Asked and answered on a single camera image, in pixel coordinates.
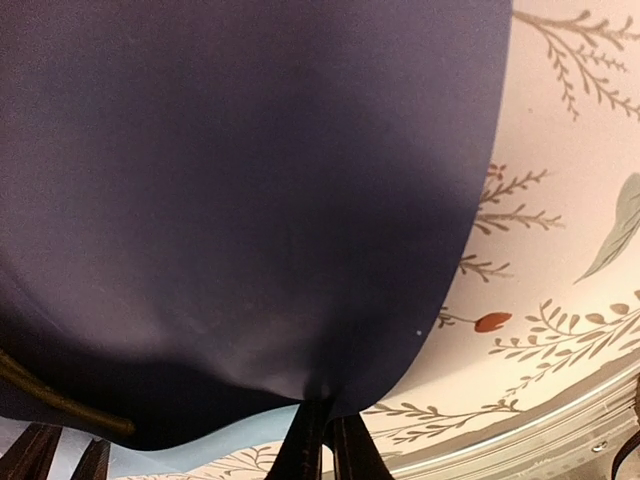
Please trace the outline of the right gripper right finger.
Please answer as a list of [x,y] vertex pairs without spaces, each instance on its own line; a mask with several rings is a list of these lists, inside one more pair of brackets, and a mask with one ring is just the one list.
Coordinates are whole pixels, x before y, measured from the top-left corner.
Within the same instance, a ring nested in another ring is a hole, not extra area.
[[390,480],[390,472],[359,414],[329,422],[329,449],[337,480]]

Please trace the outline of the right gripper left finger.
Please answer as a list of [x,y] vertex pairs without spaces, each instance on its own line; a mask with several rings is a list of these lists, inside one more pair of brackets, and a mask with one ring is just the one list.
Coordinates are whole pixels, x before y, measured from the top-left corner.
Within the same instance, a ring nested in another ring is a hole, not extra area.
[[299,405],[267,480],[317,480],[322,474],[322,447],[330,401]]

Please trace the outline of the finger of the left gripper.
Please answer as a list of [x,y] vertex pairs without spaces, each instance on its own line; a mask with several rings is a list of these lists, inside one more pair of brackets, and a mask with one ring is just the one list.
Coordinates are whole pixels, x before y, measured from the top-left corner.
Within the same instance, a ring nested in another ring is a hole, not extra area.
[[106,480],[110,447],[111,444],[106,440],[92,440],[84,450],[71,480]]
[[2,480],[46,480],[62,428],[31,423],[1,456]]

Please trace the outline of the blue wrapping paper sheet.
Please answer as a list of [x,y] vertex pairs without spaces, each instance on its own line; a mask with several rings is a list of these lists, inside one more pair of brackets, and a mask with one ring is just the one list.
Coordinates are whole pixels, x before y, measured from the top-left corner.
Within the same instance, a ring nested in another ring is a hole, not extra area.
[[141,451],[415,361],[473,227],[508,1],[5,1],[1,378],[31,424]]

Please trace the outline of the yellow flower stem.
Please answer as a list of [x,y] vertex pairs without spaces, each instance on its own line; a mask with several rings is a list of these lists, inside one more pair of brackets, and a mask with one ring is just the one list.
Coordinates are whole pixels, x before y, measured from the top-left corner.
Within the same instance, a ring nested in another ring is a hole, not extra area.
[[24,366],[1,351],[1,378],[51,408],[73,415],[99,428],[131,436],[136,428],[131,420],[87,406],[48,386]]

